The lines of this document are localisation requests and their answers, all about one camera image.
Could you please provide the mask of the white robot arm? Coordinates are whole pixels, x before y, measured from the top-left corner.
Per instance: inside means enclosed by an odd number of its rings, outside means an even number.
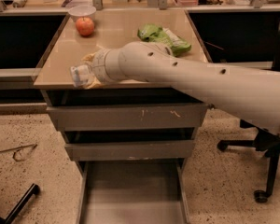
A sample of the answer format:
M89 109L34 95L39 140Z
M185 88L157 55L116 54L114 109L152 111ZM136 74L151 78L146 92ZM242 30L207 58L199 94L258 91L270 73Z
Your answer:
M180 59L165 45L146 42L101 49L82 60L98 83L162 84L280 137L280 72Z

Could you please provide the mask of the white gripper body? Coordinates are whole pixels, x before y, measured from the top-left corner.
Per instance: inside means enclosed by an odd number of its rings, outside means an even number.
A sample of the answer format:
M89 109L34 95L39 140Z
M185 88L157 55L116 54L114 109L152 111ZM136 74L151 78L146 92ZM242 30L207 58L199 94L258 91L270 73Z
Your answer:
M106 61L107 54L110 52L109 49L101 49L94 54L91 69L96 78L101 83L111 83L112 79L106 72Z

